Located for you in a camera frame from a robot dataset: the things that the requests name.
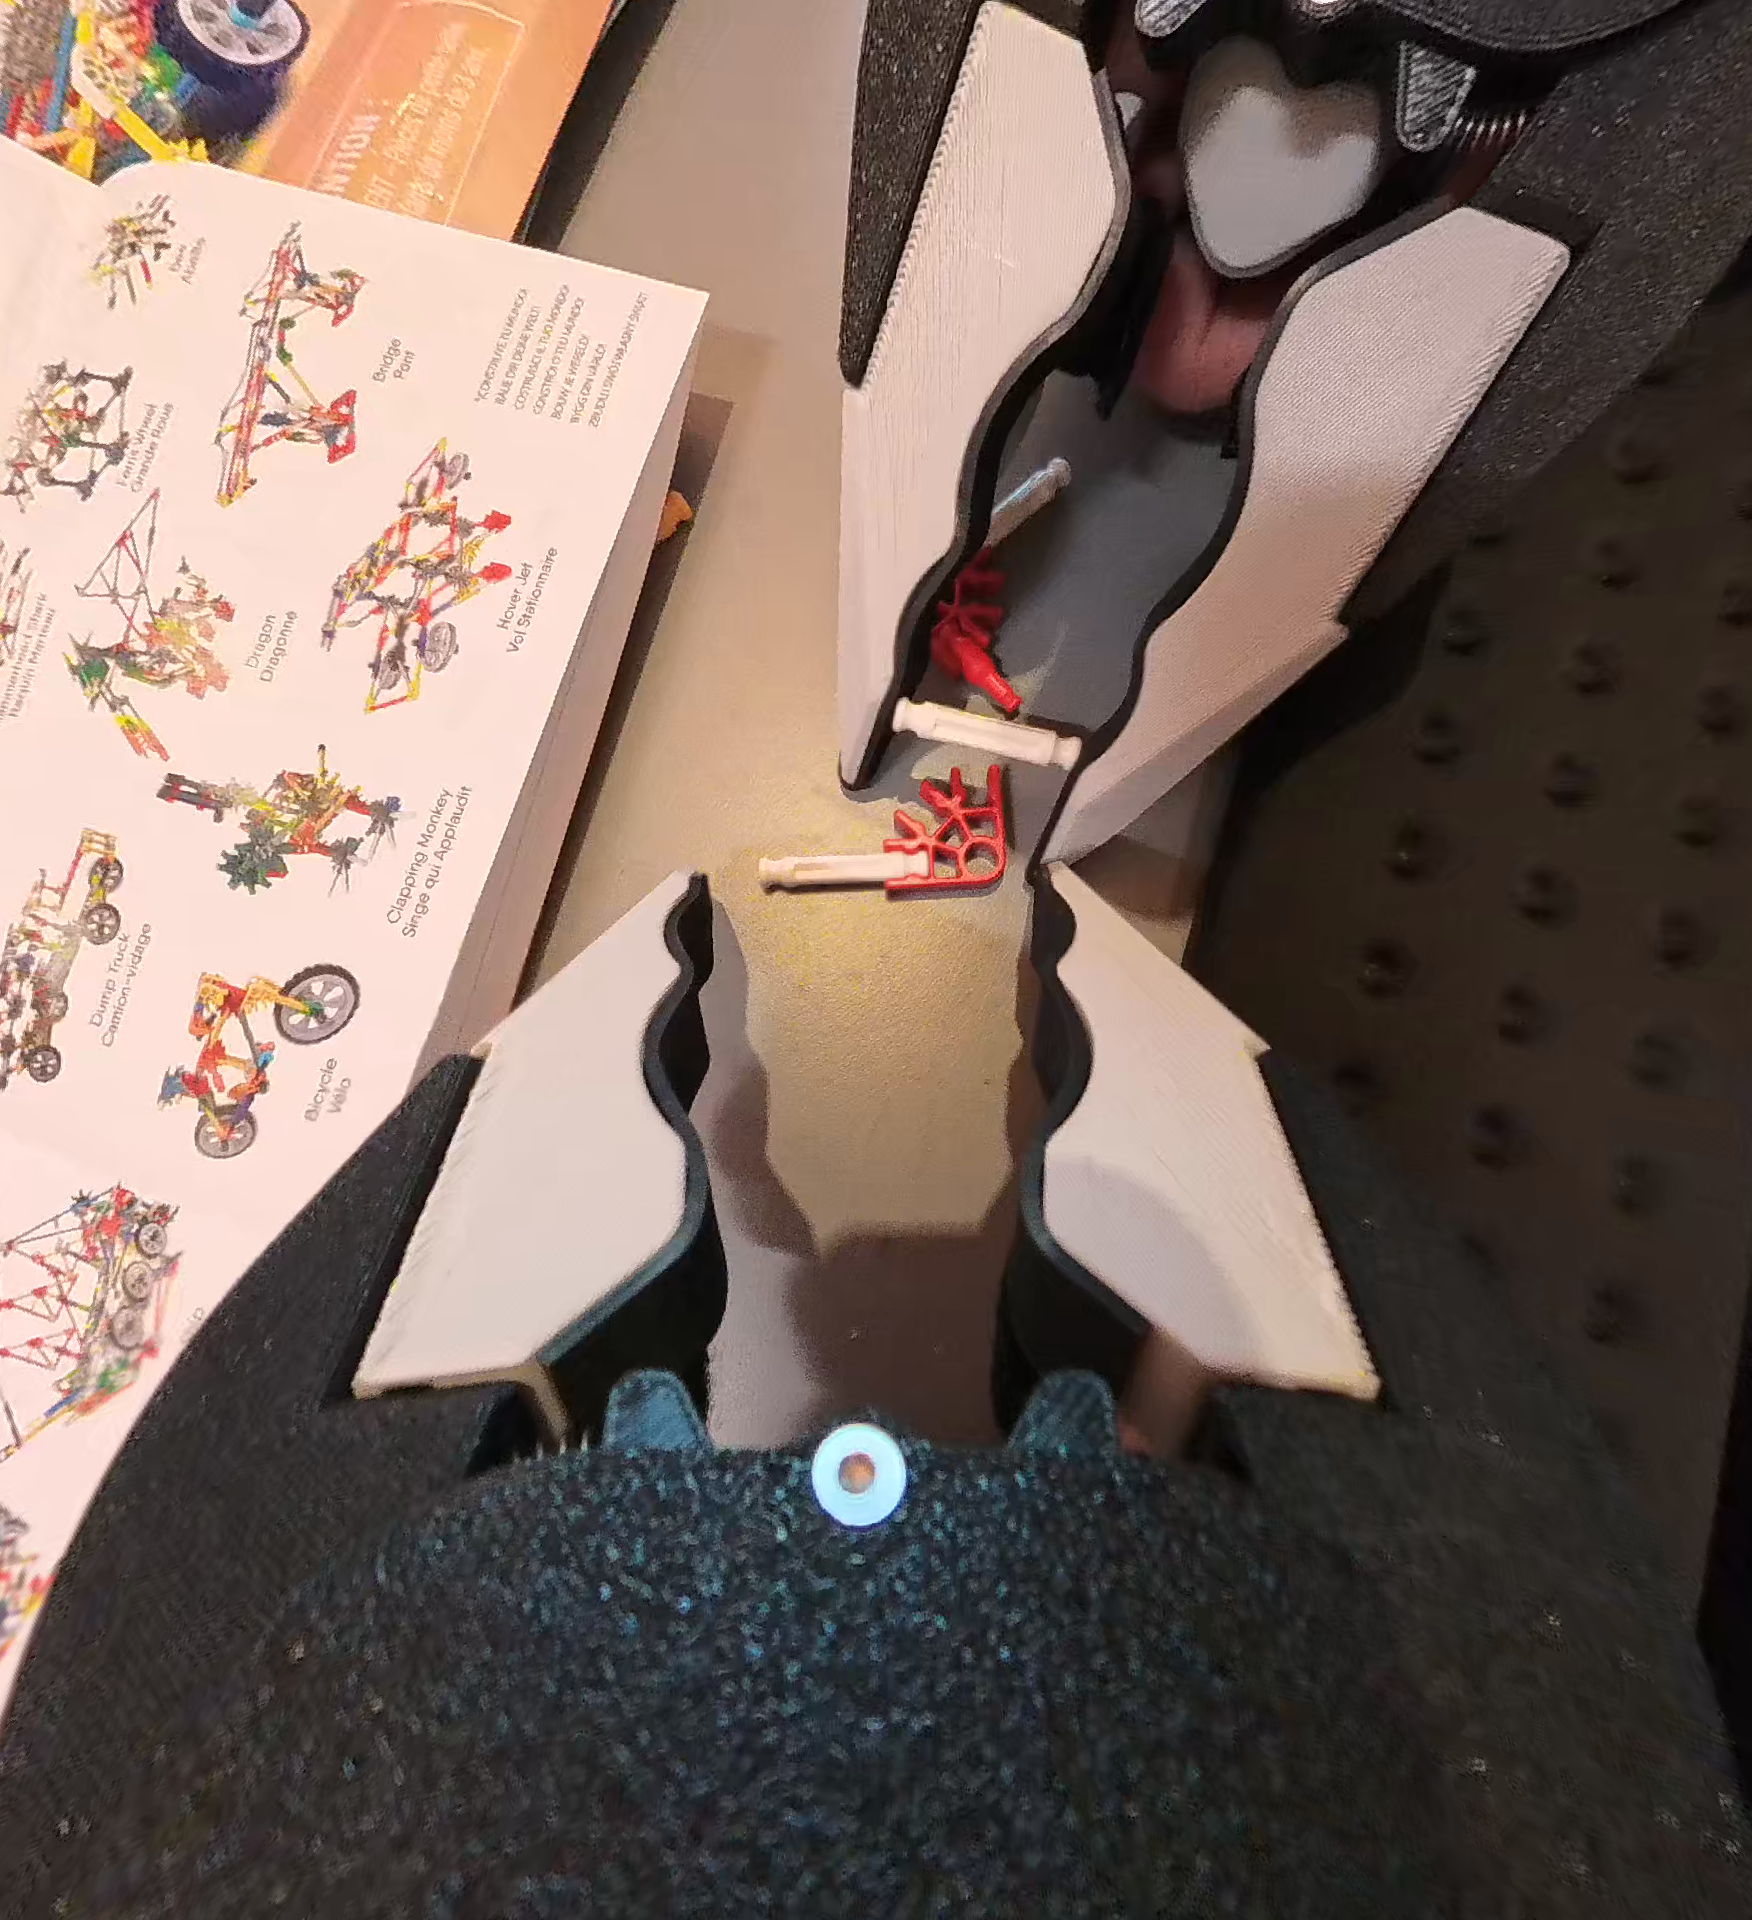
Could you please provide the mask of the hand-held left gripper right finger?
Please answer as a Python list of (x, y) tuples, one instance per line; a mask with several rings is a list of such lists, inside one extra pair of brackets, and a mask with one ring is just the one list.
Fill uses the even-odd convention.
[(1018, 1395), (1087, 1371), (1376, 1403), (1384, 1380), (1268, 1075), (1271, 1045), (1074, 869), (1032, 878)]

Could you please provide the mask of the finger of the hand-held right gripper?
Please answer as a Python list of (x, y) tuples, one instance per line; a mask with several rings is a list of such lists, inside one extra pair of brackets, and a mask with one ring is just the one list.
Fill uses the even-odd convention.
[(1134, 824), (1346, 633), (1344, 605), (1573, 258), (1471, 204), (1313, 268), (1242, 388), (1231, 516), (1151, 615), (1128, 702), (1082, 750), (1035, 860)]
[(1090, 3), (870, 3), (841, 291), (839, 769), (875, 782), (1009, 426), (1090, 332), (1132, 214)]

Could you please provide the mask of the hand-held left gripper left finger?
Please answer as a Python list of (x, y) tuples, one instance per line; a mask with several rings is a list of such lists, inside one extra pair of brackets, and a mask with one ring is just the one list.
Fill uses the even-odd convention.
[(668, 873), (485, 1037), (357, 1398), (500, 1383), (578, 1442), (657, 1371), (709, 1415), (729, 1276), (693, 1106), (715, 927), (709, 878)]

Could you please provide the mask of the person's right hand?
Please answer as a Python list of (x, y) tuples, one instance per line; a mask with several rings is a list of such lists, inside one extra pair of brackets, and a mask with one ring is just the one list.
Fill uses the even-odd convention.
[(1287, 297), (1281, 275), (1225, 278), (1177, 246), (1132, 359), (1132, 382), (1179, 416), (1213, 414), (1235, 396)]

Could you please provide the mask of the red toy rod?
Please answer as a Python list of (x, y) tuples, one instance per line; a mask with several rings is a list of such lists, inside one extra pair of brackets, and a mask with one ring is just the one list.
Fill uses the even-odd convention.
[(1005, 675), (991, 632), (941, 622), (930, 636), (930, 655), (945, 678), (983, 693), (998, 714), (1016, 717), (1023, 711), (1024, 700)]

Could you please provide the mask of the black dotted mat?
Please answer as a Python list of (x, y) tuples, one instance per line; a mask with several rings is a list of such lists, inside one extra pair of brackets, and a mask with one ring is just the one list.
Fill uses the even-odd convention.
[(1257, 724), (1192, 968), (1503, 1276), (1752, 1744), (1752, 268)]

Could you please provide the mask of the white printed instruction booklet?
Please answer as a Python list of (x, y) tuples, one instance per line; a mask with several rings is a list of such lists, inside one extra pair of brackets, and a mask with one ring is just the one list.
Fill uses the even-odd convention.
[(0, 1728), (193, 1333), (515, 996), (709, 302), (0, 135)]

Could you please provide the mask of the orange printed toy box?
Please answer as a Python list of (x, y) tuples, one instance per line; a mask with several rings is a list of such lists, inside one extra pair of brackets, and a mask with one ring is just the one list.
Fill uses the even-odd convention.
[(613, 2), (0, 2), (0, 135), (513, 238)]

